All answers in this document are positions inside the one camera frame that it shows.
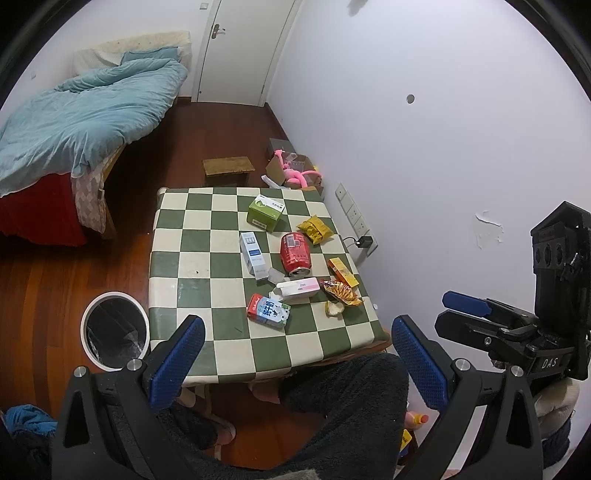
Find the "door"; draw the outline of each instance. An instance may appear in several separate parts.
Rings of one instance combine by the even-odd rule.
[[[198,102],[259,105],[293,5],[294,0],[221,1],[209,35]]]

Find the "baseboard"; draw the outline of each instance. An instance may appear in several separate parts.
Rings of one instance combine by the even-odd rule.
[[[271,105],[269,105],[268,102],[265,102],[265,110],[267,110],[267,112],[269,112],[269,115],[271,116],[271,119],[273,120],[273,122],[275,123],[275,125],[277,126],[277,128],[279,129],[279,132],[281,132],[281,135],[282,135],[281,136],[281,140],[289,140],[289,138],[287,138],[287,134],[285,133],[285,130],[283,130],[283,127],[279,123],[279,120],[275,116],[275,113],[273,112],[273,110],[271,108]]]

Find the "bed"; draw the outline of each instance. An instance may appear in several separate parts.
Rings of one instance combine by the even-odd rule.
[[[174,47],[178,61],[128,51]],[[74,53],[73,78],[26,101],[0,128],[0,232],[81,245],[82,226],[113,238],[104,182],[127,144],[148,135],[191,62],[188,32],[142,35]]]

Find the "white medicine box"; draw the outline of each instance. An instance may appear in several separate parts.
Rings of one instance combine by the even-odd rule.
[[[240,250],[244,256],[244,261],[251,275],[257,280],[268,277],[269,268],[262,256],[261,248],[256,241],[254,232],[245,232],[240,234]]]

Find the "black trash bag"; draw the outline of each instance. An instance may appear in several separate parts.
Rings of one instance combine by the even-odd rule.
[[[139,358],[147,341],[142,312],[122,297],[105,298],[86,321],[86,340],[91,353],[104,366],[123,368]]]

